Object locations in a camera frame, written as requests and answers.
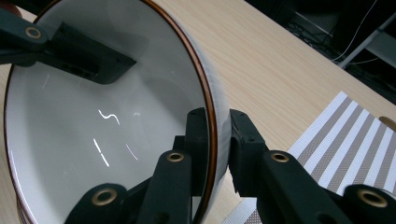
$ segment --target bowl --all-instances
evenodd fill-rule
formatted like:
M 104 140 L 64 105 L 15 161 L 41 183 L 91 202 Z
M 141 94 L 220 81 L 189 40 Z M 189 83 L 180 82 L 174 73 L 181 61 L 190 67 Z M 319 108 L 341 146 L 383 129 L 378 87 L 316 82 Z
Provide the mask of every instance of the bowl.
M 64 0 L 36 20 L 53 36 L 62 22 L 137 63 L 100 85 L 36 63 L 13 66 L 7 84 L 8 164 L 28 223 L 64 223 L 89 189 L 131 189 L 205 109 L 208 167 L 195 220 L 205 218 L 224 176 L 231 122 L 221 81 L 181 25 L 150 1 Z

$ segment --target cable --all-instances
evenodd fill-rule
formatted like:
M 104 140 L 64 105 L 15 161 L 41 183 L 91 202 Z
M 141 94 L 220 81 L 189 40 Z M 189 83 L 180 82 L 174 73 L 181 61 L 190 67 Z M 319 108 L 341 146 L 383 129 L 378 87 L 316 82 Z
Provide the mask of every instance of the cable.
M 373 61 L 375 61 L 375 60 L 378 60 L 378 58 L 374 58 L 374 59 L 370 59 L 370 60 L 363 61 L 363 62 L 358 62 L 358 63 L 349 63 L 349 64 L 370 63 L 370 62 L 373 62 Z
M 337 53 L 331 46 L 323 43 L 321 39 L 317 38 L 317 35 L 309 32 L 302 25 L 292 21 L 289 22 L 284 28 L 302 40 L 306 45 L 324 55 L 326 58 L 330 59 L 336 57 Z
M 367 15 L 369 15 L 370 11 L 373 9 L 373 7 L 375 6 L 377 0 L 375 0 L 373 2 L 373 4 L 371 5 L 370 9 L 367 11 L 366 15 L 363 17 L 363 20 L 361 20 L 361 24 L 359 24 L 358 29 L 356 30 L 355 34 L 352 37 L 352 40 L 350 41 L 349 45 L 346 47 L 346 50 L 339 55 L 338 57 L 332 59 L 332 62 L 334 62 L 335 60 L 338 60 L 339 58 L 341 58 L 342 56 L 344 56 L 344 54 L 347 53 L 347 51 L 349 50 L 350 46 L 352 45 L 353 41 L 355 40 L 356 35 L 358 34 L 359 29 L 361 28 L 361 25 L 363 24 L 364 20 L 366 20 Z
M 322 41 L 322 44 L 326 44 L 327 38 L 329 38 L 329 37 L 332 38 L 332 32 L 335 31 L 335 27 L 337 27 L 337 25 L 334 25 L 334 27 L 330 30 L 330 32 L 326 34 L 326 36 L 324 37 L 324 39 Z

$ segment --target table surface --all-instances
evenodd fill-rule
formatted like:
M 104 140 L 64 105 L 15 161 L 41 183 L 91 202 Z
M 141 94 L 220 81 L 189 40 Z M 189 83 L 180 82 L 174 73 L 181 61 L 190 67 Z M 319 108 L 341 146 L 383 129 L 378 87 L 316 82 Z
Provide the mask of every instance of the table surface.
M 396 120 L 395 105 L 242 0 L 155 2 L 201 45 L 230 107 L 250 116 L 271 149 L 288 150 L 339 91 L 374 116 Z M 0 66 L 1 118 L 8 69 Z M 0 156 L 0 223 L 19 223 L 2 134 Z M 205 223 L 221 223 L 241 201 L 227 174 Z

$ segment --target white bowl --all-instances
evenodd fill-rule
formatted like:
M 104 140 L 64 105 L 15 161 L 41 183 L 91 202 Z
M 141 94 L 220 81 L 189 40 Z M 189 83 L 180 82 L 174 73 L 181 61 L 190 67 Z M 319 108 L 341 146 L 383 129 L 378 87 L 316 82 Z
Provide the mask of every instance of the white bowl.
M 185 133 L 187 113 L 204 107 L 209 168 L 197 200 L 202 220 L 227 165 L 231 122 L 219 77 L 170 15 L 152 2 L 64 0 L 38 24 L 61 22 L 137 60 L 99 85 L 36 63 L 14 66 L 7 85 L 9 167 L 31 223 L 63 223 L 82 195 L 103 184 L 130 189 L 152 176 L 159 156 Z

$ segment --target striped mat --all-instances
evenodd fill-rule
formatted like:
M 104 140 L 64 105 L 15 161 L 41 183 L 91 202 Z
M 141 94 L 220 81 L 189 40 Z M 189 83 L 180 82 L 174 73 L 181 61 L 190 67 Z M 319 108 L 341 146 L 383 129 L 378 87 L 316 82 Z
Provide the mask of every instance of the striped mat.
M 396 194 L 396 132 L 340 92 L 289 149 L 323 188 L 342 195 L 365 184 Z M 255 199 L 245 199 L 223 221 L 261 223 Z

